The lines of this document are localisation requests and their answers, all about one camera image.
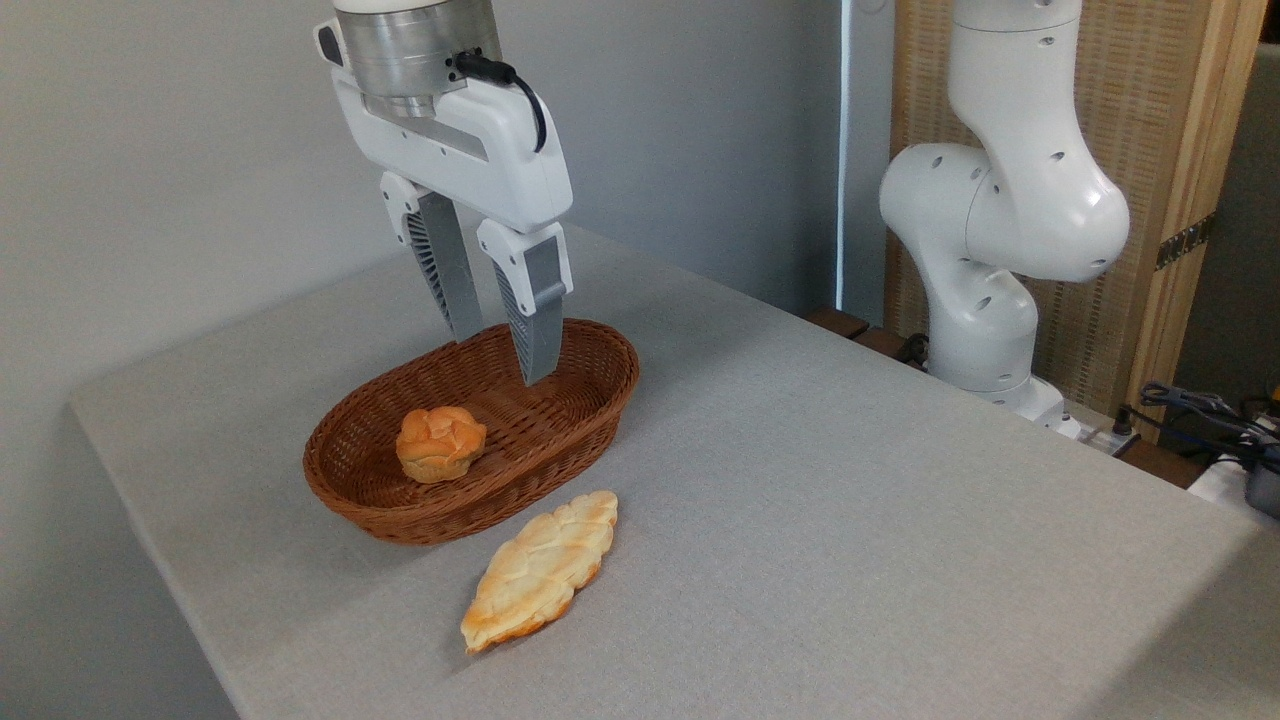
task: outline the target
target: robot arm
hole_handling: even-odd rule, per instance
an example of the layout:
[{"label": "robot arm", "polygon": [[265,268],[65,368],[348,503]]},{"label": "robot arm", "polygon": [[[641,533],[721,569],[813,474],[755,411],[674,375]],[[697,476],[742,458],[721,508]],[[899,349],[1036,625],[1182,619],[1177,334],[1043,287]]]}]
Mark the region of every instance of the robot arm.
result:
[{"label": "robot arm", "polygon": [[1075,115],[1080,0],[956,0],[952,20],[948,96],[983,149],[908,147],[881,213],[924,282],[929,373],[1073,434],[1061,393],[1030,374],[1039,318],[1010,270],[1091,281],[1129,233]]},{"label": "robot arm", "polygon": [[335,0],[317,26],[334,92],[401,242],[462,341],[484,327],[454,202],[485,215],[525,382],[556,369],[573,290],[563,229],[573,202],[541,100],[500,58],[489,0]]},{"label": "robot arm", "polygon": [[1080,1],[957,0],[947,91],[991,159],[966,222],[974,260],[1088,282],[1120,256],[1129,206],[1084,143]]}]

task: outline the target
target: oval basket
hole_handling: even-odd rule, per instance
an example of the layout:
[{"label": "oval basket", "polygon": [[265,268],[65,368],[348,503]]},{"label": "oval basket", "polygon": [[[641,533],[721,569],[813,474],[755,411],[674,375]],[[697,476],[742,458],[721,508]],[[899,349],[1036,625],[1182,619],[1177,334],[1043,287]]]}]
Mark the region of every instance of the oval basket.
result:
[{"label": "oval basket", "polygon": [[[494,325],[356,388],[311,433],[302,468],[316,497],[375,538],[457,539],[511,518],[595,462],[639,379],[636,351],[621,333],[568,319],[556,372],[525,387],[511,331]],[[489,434],[466,475],[424,486],[401,469],[396,436],[410,410],[442,405],[466,407]]]}]

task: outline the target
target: gray tablecloth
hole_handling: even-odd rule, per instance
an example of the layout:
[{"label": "gray tablecloth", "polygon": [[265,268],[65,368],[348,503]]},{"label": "gray tablecloth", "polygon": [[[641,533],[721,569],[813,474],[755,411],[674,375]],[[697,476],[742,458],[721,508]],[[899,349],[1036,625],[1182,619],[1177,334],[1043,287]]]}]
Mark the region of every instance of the gray tablecloth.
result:
[{"label": "gray tablecloth", "polygon": [[[330,406],[447,340],[407,255],[74,395],[244,717],[1280,716],[1275,537],[570,232],[567,311],[626,334],[643,378],[599,462],[470,538],[369,538],[300,466]],[[498,544],[598,488],[621,520],[595,583],[463,655]]]}]

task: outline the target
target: woven screen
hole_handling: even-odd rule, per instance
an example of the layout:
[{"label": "woven screen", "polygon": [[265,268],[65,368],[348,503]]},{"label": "woven screen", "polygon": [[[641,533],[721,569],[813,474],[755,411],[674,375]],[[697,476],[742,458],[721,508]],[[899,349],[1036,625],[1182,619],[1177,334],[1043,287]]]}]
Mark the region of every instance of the woven screen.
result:
[{"label": "woven screen", "polygon": [[[1114,411],[1129,383],[1206,14],[1202,1],[1084,4],[1076,110],[1094,158],[1129,200],[1129,243],[1092,283],[1024,282],[1041,313],[1036,374],[1102,413]],[[978,145],[947,102],[950,35],[951,3],[897,4],[895,152],[918,142]],[[896,238],[888,247],[886,324],[902,336],[928,324],[919,274]]]}]

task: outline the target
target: bread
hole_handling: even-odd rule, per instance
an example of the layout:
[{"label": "bread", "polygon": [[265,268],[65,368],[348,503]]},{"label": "bread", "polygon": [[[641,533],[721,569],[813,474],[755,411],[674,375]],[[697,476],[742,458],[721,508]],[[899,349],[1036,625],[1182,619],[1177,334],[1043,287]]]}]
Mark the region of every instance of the bread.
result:
[{"label": "bread", "polygon": [[573,592],[600,570],[617,521],[618,496],[602,489],[534,518],[504,542],[462,619],[467,655],[534,633],[563,615]]},{"label": "bread", "polygon": [[420,483],[461,478],[484,454],[488,429],[462,407],[413,410],[401,423],[396,456],[404,474]]}]

